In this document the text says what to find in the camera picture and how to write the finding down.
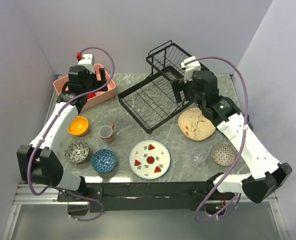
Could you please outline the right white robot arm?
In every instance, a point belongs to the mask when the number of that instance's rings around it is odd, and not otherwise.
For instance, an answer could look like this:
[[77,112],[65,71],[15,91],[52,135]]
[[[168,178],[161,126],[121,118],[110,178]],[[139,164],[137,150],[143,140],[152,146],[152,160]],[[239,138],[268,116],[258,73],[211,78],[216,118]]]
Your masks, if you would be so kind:
[[219,94],[217,78],[208,69],[198,67],[184,77],[174,69],[170,80],[177,103],[194,102],[203,115],[238,149],[246,162],[248,174],[218,173],[208,180],[208,196],[220,198],[224,193],[244,194],[254,203],[262,202],[278,189],[292,172],[263,146],[247,123],[247,117],[232,99]]

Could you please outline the clear plastic cup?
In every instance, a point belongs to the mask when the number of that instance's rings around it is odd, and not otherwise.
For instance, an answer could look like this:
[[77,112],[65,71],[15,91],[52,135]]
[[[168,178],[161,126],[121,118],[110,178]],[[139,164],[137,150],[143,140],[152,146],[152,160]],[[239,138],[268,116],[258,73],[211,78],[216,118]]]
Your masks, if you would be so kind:
[[198,167],[205,162],[208,157],[208,151],[205,148],[194,149],[190,154],[190,164]]

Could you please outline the pink coffee mug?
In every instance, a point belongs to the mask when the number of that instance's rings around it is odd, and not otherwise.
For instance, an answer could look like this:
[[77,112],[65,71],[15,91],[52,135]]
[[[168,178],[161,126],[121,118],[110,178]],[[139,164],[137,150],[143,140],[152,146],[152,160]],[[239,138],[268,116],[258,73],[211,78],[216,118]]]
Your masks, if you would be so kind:
[[98,134],[106,143],[111,143],[114,140],[114,124],[100,127]]

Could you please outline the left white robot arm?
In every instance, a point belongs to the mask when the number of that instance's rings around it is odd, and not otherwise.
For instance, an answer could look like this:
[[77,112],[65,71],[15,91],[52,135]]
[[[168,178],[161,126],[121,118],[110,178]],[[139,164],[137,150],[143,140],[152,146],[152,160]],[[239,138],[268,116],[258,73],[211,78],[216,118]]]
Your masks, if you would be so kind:
[[103,67],[87,69],[83,65],[70,67],[68,80],[62,86],[55,109],[41,132],[29,145],[21,145],[17,158],[21,177],[34,195],[39,195],[33,184],[67,192],[76,201],[89,195],[84,177],[64,171],[57,158],[58,147],[73,120],[87,103],[91,93],[108,90],[108,79]]

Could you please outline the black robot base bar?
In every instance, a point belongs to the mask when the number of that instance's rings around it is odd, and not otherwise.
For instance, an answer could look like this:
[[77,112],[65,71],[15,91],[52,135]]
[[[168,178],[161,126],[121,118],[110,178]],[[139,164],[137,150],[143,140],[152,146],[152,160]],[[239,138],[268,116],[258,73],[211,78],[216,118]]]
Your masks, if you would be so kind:
[[194,211],[213,186],[210,181],[87,183],[90,197],[106,211]]

